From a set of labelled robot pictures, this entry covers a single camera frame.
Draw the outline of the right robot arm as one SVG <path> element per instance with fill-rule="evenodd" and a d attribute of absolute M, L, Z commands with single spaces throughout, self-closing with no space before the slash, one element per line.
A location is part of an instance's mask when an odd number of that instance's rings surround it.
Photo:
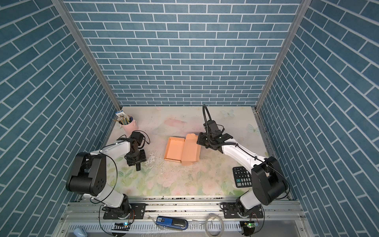
<path fill-rule="evenodd" d="M 223 134 L 214 120 L 206 121 L 203 126 L 205 132 L 199 134 L 197 144 L 233 158 L 248 171 L 251 190 L 236 200 L 239 215 L 247 216 L 253 212 L 253 208 L 269 205 L 289 191 L 289 183 L 276 158 L 264 158 L 248 150 L 231 135 Z"/>

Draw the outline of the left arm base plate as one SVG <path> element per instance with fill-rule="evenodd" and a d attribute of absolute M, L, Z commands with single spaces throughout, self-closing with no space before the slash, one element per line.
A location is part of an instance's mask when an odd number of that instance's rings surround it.
<path fill-rule="evenodd" d="M 127 205 L 122 205 L 118 208 L 103 207 L 103 218 L 105 220 L 143 219 L 145 215 L 146 206 L 147 205 L 145 203 L 130 203 Z"/>

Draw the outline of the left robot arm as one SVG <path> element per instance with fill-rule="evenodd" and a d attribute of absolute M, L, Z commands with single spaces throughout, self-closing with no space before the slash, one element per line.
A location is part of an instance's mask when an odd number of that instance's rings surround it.
<path fill-rule="evenodd" d="M 135 210 L 129 203 L 126 194 L 115 190 L 116 183 L 107 183 L 107 159 L 114 166 L 116 175 L 118 167 L 116 158 L 124 158 L 129 167 L 135 166 L 137 171 L 141 170 L 141 163 L 147 161 L 144 146 L 150 144 L 147 133 L 135 130 L 130 136 L 121 136 L 116 142 L 106 145 L 100 150 L 93 152 L 80 152 L 76 154 L 71 166 L 71 171 L 66 182 L 69 192 L 90 195 L 93 204 L 103 204 L 101 208 L 108 219 L 126 219 L 136 217 Z"/>

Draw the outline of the pink paper box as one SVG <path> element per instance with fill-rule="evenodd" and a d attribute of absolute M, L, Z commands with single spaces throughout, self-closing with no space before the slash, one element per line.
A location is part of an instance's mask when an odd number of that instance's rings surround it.
<path fill-rule="evenodd" d="M 198 136 L 187 134 L 185 138 L 169 137 L 164 159 L 190 166 L 200 160 L 201 146 L 197 144 Z"/>

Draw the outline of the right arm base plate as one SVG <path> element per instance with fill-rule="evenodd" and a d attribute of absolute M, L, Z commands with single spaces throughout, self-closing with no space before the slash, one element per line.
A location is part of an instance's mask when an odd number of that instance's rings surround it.
<path fill-rule="evenodd" d="M 260 205 L 253 207 L 252 209 L 245 209 L 242 204 L 235 202 L 221 202 L 219 204 L 224 218 L 237 219 L 237 218 L 263 218 L 263 209 Z"/>

